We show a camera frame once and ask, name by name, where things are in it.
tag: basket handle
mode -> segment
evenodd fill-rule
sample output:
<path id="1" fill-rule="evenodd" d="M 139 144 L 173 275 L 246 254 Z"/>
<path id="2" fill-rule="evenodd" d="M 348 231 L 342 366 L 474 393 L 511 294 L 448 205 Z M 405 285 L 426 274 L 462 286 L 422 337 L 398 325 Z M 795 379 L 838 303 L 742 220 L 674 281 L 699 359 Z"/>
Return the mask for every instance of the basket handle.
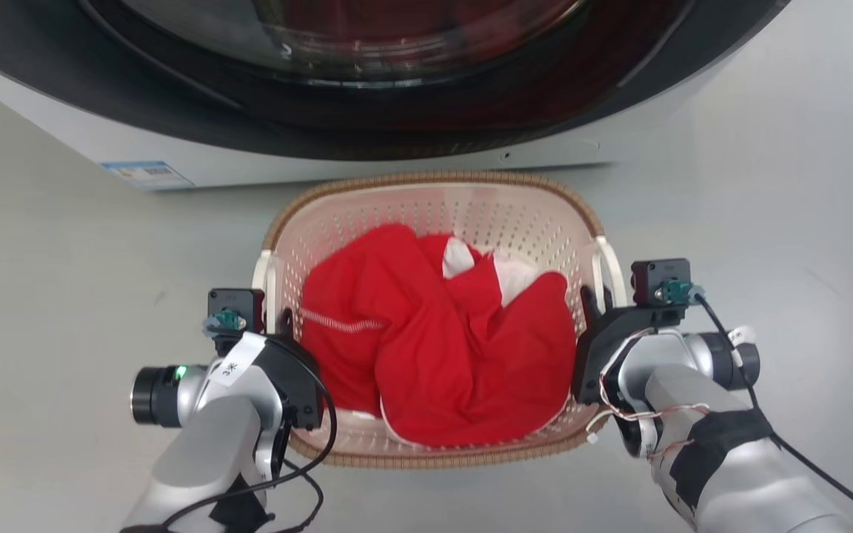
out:
<path id="1" fill-rule="evenodd" d="M 614 307 L 627 307 L 627 289 L 623 284 L 623 274 L 620 273 L 620 264 L 617 262 L 617 254 L 607 242 L 603 235 L 595 237 L 595 251 L 592 253 L 592 276 L 595 281 L 595 294 L 603 291 L 603 271 L 601 263 L 607 267 L 607 276 L 610 277 L 610 296 Z M 598 310 L 605 312 L 605 299 L 597 299 Z"/>
<path id="2" fill-rule="evenodd" d="M 278 304 L 275 299 L 275 256 L 270 249 L 261 251 L 255 263 L 255 272 L 252 274 L 252 288 L 261 290 L 265 298 L 261 301 L 261 317 L 265 324 L 265 335 L 275 333 L 278 324 Z"/>

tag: red garment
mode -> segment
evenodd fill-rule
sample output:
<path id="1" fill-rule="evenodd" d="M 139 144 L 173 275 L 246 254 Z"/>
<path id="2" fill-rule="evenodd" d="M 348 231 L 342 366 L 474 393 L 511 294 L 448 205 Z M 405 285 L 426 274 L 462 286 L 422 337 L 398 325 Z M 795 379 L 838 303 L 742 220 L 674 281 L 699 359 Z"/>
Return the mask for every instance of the red garment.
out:
<path id="1" fill-rule="evenodd" d="M 548 272 L 501 307 L 491 257 L 446 280 L 446 235 L 383 226 L 305 280 L 301 343 L 338 408 L 388 418 L 428 446 L 528 435 L 563 408 L 575 359 L 565 277 Z"/>

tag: grey floor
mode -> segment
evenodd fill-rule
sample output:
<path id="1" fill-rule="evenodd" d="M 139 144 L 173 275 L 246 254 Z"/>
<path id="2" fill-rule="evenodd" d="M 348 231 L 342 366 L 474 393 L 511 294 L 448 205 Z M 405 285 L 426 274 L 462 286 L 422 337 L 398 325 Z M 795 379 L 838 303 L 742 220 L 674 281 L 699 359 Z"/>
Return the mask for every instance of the grey floor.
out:
<path id="1" fill-rule="evenodd" d="M 622 264 L 691 259 L 724 321 L 758 331 L 775 428 L 853 486 L 853 2 L 796 0 L 631 161 L 552 176 Z M 138 192 L 0 105 L 0 531 L 118 530 L 173 437 L 131 421 L 133 374 L 209 358 L 204 294 L 250 282 L 303 189 Z M 686 531 L 601 436 L 463 472 L 322 468 L 313 530 Z M 275 526 L 310 497 L 275 490 Z"/>

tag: white stitching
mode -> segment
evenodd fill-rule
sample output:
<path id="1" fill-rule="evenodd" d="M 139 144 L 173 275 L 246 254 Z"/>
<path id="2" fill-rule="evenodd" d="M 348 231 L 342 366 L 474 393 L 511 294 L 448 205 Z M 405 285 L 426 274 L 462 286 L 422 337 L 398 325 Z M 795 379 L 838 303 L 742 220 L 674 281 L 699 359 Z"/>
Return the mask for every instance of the white stitching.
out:
<path id="1" fill-rule="evenodd" d="M 386 324 L 379 323 L 379 321 L 370 320 L 358 321 L 354 324 L 346 324 L 342 323 L 342 321 L 336 321 L 334 318 L 315 313 L 315 311 L 305 309 L 304 307 L 298 310 L 298 314 L 301 315 L 302 318 L 305 318 L 305 320 L 321 324 L 327 328 L 343 331 L 344 333 L 358 333 L 365 329 L 383 329 L 387 327 Z"/>

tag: red and white wire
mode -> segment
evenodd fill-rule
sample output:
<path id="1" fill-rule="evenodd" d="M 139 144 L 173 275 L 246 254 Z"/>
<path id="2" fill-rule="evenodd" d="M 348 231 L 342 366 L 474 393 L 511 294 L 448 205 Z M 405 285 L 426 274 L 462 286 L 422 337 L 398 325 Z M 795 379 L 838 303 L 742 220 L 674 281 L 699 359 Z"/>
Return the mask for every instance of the red and white wire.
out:
<path id="1" fill-rule="evenodd" d="M 627 348 L 627 345 L 630 344 L 630 341 L 635 340 L 636 338 L 646 337 L 654 332 L 654 328 L 646 328 L 641 331 L 637 331 L 631 336 L 625 338 L 623 342 L 620 343 L 620 346 L 617 350 L 614 351 L 612 355 L 610 355 L 610 359 L 607 360 L 607 364 L 601 369 L 600 374 L 598 374 L 598 387 L 601 392 L 601 401 L 605 404 L 607 411 L 610 414 L 617 416 L 622 420 L 626 420 L 629 422 L 637 421 L 637 420 L 646 420 L 649 418 L 660 418 L 664 415 L 669 415 L 671 412 L 683 411 L 683 409 L 694 409 L 694 411 L 701 412 L 701 414 L 706 415 L 707 412 L 710 412 L 710 406 L 705 403 L 694 403 L 689 405 L 674 405 L 664 409 L 663 411 L 644 411 L 644 412 L 623 412 L 619 408 L 615 407 L 612 402 L 610 402 L 609 397 L 607 397 L 607 388 L 605 387 L 605 375 L 607 372 L 613 368 L 614 363 L 617 362 L 618 358 L 620 358 L 620 354 L 623 354 L 623 351 Z M 597 418 L 603 418 L 603 416 L 607 416 L 605 412 L 601 412 Z"/>
<path id="2" fill-rule="evenodd" d="M 647 455 L 647 460 L 651 460 L 655 457 L 660 457 L 661 455 L 667 455 L 667 453 L 674 451 L 674 449 L 683 448 L 683 446 L 693 444 L 694 442 L 697 442 L 697 441 L 695 439 L 689 439 L 689 440 L 678 440 L 677 442 L 672 442 L 672 443 L 670 443 L 670 446 L 667 446 L 666 448 L 661 449 L 661 451 L 659 451 L 659 452 L 649 453 L 649 455 Z"/>

